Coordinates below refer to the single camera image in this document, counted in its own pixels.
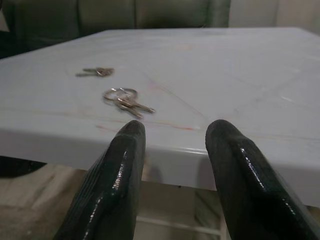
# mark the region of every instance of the silver key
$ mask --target silver key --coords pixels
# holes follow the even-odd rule
[[[146,112],[149,112],[149,113],[154,113],[156,111],[151,107],[147,107],[147,106],[144,106],[142,104],[137,103],[133,97],[130,97],[127,94],[124,94],[123,96],[118,96],[116,99],[123,106],[126,106],[131,109],[139,108],[139,109],[146,111]]]
[[[130,96],[131,98],[136,99],[138,97],[138,92],[134,89],[131,88],[110,88],[107,91],[103,93],[103,99],[108,100],[108,101],[113,101],[114,98],[123,96],[125,94],[126,96]]]
[[[89,76],[97,76],[97,77],[107,77],[114,73],[113,68],[103,68],[103,67],[96,67],[96,68],[84,68],[82,69],[84,72],[77,73],[77,77],[89,77]]]
[[[134,115],[135,117],[137,117],[138,119],[143,119],[144,116],[142,114],[140,114],[138,111],[136,111],[134,108],[131,108],[131,107],[128,107],[128,106],[125,106],[125,105],[122,105],[122,102],[119,101],[119,98],[115,98],[113,100],[114,104],[120,108],[121,110],[125,110],[125,111],[128,111],[129,113],[131,113],[132,115]]]

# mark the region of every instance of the green sofa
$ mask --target green sofa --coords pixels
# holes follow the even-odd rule
[[[110,29],[228,27],[231,0],[3,0],[26,50]]]

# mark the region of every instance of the floor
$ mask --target floor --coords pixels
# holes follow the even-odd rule
[[[0,239],[51,240],[85,171],[47,164],[0,179]],[[144,169],[148,180],[148,166]],[[317,208],[311,213],[320,222]],[[216,192],[143,181],[134,240],[226,240]]]

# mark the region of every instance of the scratch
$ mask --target scratch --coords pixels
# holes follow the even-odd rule
[[[288,97],[282,96],[281,98],[282,98],[283,100],[287,100],[288,102],[293,103],[293,100],[290,99],[290,98],[288,98]]]
[[[247,134],[250,138],[255,139],[273,139],[273,140],[301,140],[301,141],[314,141],[319,142],[320,138],[315,137],[305,137],[305,136],[292,136],[283,134],[263,134],[263,133],[250,133]]]
[[[188,131],[201,131],[201,130],[203,130],[202,128],[179,126],[179,125],[176,125],[176,124],[173,124],[173,123],[169,123],[169,122],[144,121],[143,123],[148,124],[148,125],[154,125],[154,126],[167,126],[167,127],[172,127],[172,128],[175,128],[175,129],[182,129],[182,130],[188,130]]]
[[[97,129],[102,129],[102,130],[108,130],[108,131],[111,131],[111,132],[114,132],[114,133],[117,133],[118,131],[117,130],[114,130],[114,129],[112,129],[112,128],[108,128],[108,127],[105,127],[105,126],[102,126],[102,125],[95,125],[95,127],[97,128]]]
[[[192,112],[194,112],[196,115],[201,116],[204,120],[208,120],[208,118],[202,114],[200,111],[198,111],[197,109],[195,109],[193,106],[191,106],[190,104],[188,104],[186,101],[184,101],[181,97],[177,96],[176,94],[174,94],[172,91],[170,91],[169,89],[167,89],[165,86],[162,86],[159,82],[157,82],[156,80],[154,80],[151,76],[149,76],[149,74],[147,74],[143,69],[141,69],[139,66],[135,65],[132,62],[127,62],[128,64],[134,66],[136,69],[138,69],[140,71],[140,73],[142,75],[144,75],[148,80],[149,83],[153,83],[154,85],[150,85],[152,86],[152,88],[154,89],[159,89],[165,93],[167,93],[168,95],[176,98],[181,104],[183,104],[184,106],[186,106],[189,110],[191,110]]]
[[[77,112],[67,112],[67,111],[46,111],[46,110],[40,110],[40,109],[22,109],[22,108],[16,108],[16,107],[1,107],[0,106],[0,112],[17,112],[17,113],[26,113],[26,114],[34,114],[34,115],[49,115],[49,116],[56,116],[56,117],[70,117],[70,118],[76,118],[76,119],[83,119],[83,120],[101,120],[101,121],[108,121],[113,123],[127,123],[125,120],[119,120],[115,119],[113,117],[109,116],[98,116],[93,114],[87,114],[85,111],[77,111]]]

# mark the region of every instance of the white table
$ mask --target white table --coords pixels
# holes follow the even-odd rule
[[[113,67],[106,78],[75,77]],[[320,207],[320,38],[295,28],[113,30],[0,61],[0,155],[88,169],[133,117],[102,101],[133,88],[151,181],[212,189],[209,123],[253,139]]]

